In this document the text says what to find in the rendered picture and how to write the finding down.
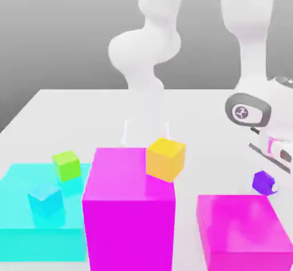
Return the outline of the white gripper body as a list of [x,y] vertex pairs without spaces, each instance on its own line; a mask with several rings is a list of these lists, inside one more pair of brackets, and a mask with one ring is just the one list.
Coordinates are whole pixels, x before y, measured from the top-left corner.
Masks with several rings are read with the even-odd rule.
[[293,174],[291,170],[285,166],[285,164],[275,160],[272,157],[266,156],[262,151],[252,143],[248,145],[258,156],[257,164],[266,173],[274,177],[275,181],[279,185],[293,186]]

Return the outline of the small purple cube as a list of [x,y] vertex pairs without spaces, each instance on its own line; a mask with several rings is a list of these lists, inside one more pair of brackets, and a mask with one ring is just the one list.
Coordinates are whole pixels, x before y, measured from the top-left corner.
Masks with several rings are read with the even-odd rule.
[[264,170],[254,174],[252,187],[260,194],[270,196],[270,182],[275,181],[274,177]]

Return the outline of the small yellow cube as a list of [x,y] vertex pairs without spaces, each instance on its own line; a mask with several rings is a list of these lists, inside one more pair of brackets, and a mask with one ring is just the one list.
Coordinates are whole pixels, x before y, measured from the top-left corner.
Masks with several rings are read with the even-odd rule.
[[146,149],[146,174],[173,182],[184,169],[186,145],[159,138]]

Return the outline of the small green cube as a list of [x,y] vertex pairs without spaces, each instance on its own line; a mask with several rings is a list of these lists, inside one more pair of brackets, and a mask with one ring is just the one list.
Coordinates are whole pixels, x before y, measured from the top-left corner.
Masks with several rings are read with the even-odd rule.
[[81,175],[80,161],[74,151],[56,154],[52,159],[55,173],[61,182],[73,180]]

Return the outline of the small cyan cube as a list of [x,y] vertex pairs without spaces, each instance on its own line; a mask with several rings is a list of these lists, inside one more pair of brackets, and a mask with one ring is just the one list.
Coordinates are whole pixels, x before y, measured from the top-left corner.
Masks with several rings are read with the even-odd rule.
[[42,184],[28,192],[27,198],[33,213],[48,217],[64,207],[61,188]]

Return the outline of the large flat pink box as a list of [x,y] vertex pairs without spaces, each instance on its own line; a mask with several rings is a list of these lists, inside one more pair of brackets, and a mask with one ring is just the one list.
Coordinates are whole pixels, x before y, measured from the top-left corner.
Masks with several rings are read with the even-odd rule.
[[207,271],[290,271],[293,243],[262,195],[197,197]]

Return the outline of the tall magenta box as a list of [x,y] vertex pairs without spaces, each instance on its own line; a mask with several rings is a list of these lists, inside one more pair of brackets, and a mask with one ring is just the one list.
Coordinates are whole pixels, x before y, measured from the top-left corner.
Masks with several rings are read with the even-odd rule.
[[97,148],[82,209],[90,271],[172,271],[175,187],[144,148]]

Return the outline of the large cyan box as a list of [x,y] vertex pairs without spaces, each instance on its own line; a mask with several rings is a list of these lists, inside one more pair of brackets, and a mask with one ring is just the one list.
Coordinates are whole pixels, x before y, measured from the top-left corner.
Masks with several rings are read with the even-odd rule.
[[[0,262],[83,262],[87,246],[82,194],[90,164],[81,176],[60,182],[52,164],[12,164],[0,180]],[[63,205],[48,217],[29,204],[39,186],[58,186]]]

